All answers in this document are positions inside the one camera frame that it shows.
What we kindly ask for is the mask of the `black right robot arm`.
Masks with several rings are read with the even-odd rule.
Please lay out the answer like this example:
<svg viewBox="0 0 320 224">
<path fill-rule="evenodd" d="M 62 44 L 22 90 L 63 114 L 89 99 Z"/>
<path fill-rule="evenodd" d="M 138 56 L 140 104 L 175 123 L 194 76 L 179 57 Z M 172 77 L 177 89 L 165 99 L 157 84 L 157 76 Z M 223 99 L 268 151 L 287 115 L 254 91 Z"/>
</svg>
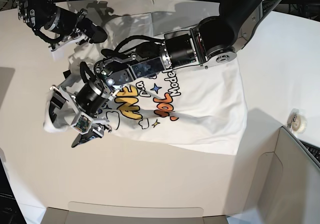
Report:
<svg viewBox="0 0 320 224">
<path fill-rule="evenodd" d="M 54 50 L 72 42 L 100 44 L 108 38 L 101 26 L 87 18 L 86 9 L 72 12 L 57 6 L 53 0 L 16 1 L 18 18 Z"/>
</svg>

